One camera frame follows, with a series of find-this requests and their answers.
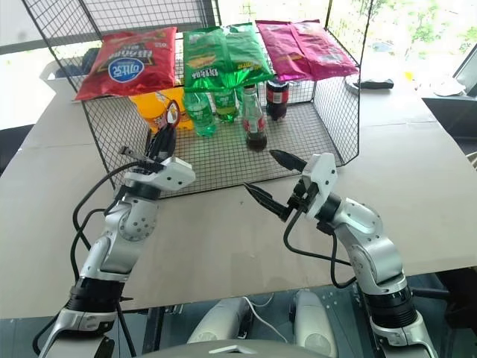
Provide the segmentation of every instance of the snack bag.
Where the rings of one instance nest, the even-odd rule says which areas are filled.
[[[298,23],[257,20],[256,24],[280,81],[319,81],[358,71],[319,20]]]
[[[76,99],[138,95],[173,87],[176,30],[172,27],[104,36]]]
[[[251,23],[184,34],[186,92],[217,92],[271,79]]]

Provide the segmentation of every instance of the logo on bag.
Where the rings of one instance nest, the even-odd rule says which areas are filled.
[[[144,63],[132,57],[117,58],[107,67],[110,77],[121,84],[137,78],[143,70]]]

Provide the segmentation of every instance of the white cable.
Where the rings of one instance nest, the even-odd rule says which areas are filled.
[[[256,304],[255,302],[252,302],[252,305],[254,305],[255,307],[266,307],[271,302],[271,300],[274,298],[274,295],[275,294],[272,292],[270,298],[264,304]]]
[[[248,303],[248,305],[250,306],[250,309],[252,310],[252,313],[253,315],[256,317],[256,319],[258,319],[259,321],[261,321],[265,326],[267,326],[268,328],[270,328],[273,332],[275,332],[277,335],[280,336],[281,339],[283,339],[283,341],[285,341],[285,343],[288,343],[287,339],[274,327],[272,326],[271,324],[269,324],[268,322],[266,322],[266,320],[264,320],[262,317],[260,317],[258,315],[257,312],[255,312],[255,309],[253,308],[253,304],[252,302],[250,302],[250,300],[248,298],[246,298],[245,296],[243,296],[243,299],[246,300],[246,302]]]

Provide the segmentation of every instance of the cardboard surface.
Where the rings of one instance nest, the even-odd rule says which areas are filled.
[[[338,170],[335,192],[378,210],[406,274],[477,264],[475,170],[421,101],[414,106],[425,116],[406,116],[409,120],[394,124],[397,113],[389,118],[376,106],[366,107],[376,101],[371,96],[362,97],[360,155]],[[56,102],[60,99],[50,106],[62,106]],[[45,115],[37,126],[43,127],[36,133],[59,128]],[[0,179],[0,318],[53,315],[65,303],[73,281],[72,211],[104,175],[93,144],[42,145],[34,133]],[[29,148],[28,141],[34,140]],[[296,181],[291,177],[260,186],[285,202]],[[110,186],[102,187],[83,215],[107,206],[112,194]],[[125,309],[330,282],[329,263],[287,251],[282,243],[285,224],[242,187],[165,199],[159,205],[157,229],[124,289],[125,296],[134,298],[124,303]],[[91,242],[101,228],[99,215],[88,227]],[[291,242],[305,250],[331,252],[330,237],[305,219],[297,223]],[[79,263],[85,255],[81,249]],[[338,256],[346,258],[342,247]],[[353,273],[338,266],[337,274],[345,280]]]

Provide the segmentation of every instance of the metal grid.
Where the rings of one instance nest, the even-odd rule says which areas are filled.
[[[83,56],[89,48],[101,47],[101,38],[105,34],[126,30],[149,31],[165,26],[188,31],[220,23],[216,0],[22,2],[76,92],[84,79],[76,73],[81,69]]]
[[[222,20],[225,24],[267,19],[292,22],[319,19],[324,23],[329,3],[329,0],[234,0],[227,2],[230,10],[222,11]]]
[[[84,0],[102,34],[148,31],[158,26],[177,26],[178,31],[219,23],[213,0]]]
[[[99,47],[100,38],[104,34],[123,30],[149,31],[170,25],[176,25],[179,31],[187,31],[221,24],[218,0],[22,1],[62,69],[68,65],[80,66],[86,50],[89,47]],[[371,13],[372,2],[373,0],[329,1],[327,13],[321,10],[322,4],[317,4],[316,8],[320,9],[317,10],[320,13],[313,16],[306,14],[302,18],[323,20],[326,14],[327,30],[345,50],[349,49],[358,63],[364,48],[367,15]],[[362,15],[346,19],[347,11],[343,7],[348,5],[359,7]],[[244,7],[243,12],[244,21],[255,19],[250,7]],[[184,73],[182,38],[183,35],[179,32],[176,39],[178,84],[183,84]],[[68,72],[66,74],[73,88],[78,90],[83,76],[71,76]],[[265,105],[265,84],[259,85],[259,97],[262,105]],[[302,102],[305,104],[289,107],[283,123],[268,124],[268,148],[280,148],[302,157],[308,157],[313,152],[331,151],[335,153],[338,165],[353,159],[358,154],[359,97],[347,92],[342,78],[317,83],[291,82],[289,104]],[[107,171],[129,161],[117,153],[122,145],[144,151],[148,126],[127,98],[85,101],[83,107]],[[280,128],[285,128],[286,132],[279,131]],[[199,138],[192,131],[179,133],[177,156],[190,161],[198,172],[197,183],[184,189],[184,192],[179,192],[179,195],[290,174],[277,166],[266,151],[249,152],[241,131],[241,125],[235,123],[229,127],[220,124],[211,139]],[[237,153],[241,152],[243,156],[238,156]],[[120,176],[115,178],[115,184],[120,182]]]
[[[341,77],[318,81],[315,106],[335,144],[341,165],[358,155],[359,95],[347,90]]]
[[[163,198],[297,174],[281,167],[268,149],[281,149],[302,158],[327,151],[338,159],[311,103],[291,105],[284,120],[268,121],[266,133],[267,148],[255,152],[247,148],[245,132],[238,121],[218,124],[210,138],[201,138],[193,131],[179,132],[176,155],[192,164],[197,179],[178,192],[163,193]]]
[[[119,154],[123,145],[139,153],[145,150],[149,127],[129,98],[83,101],[83,108],[101,161],[108,171],[132,161]],[[113,186],[121,185],[121,182],[121,175],[116,175],[112,181]]]
[[[373,0],[333,0],[328,9],[326,29],[356,63],[361,63],[367,24],[375,8]]]

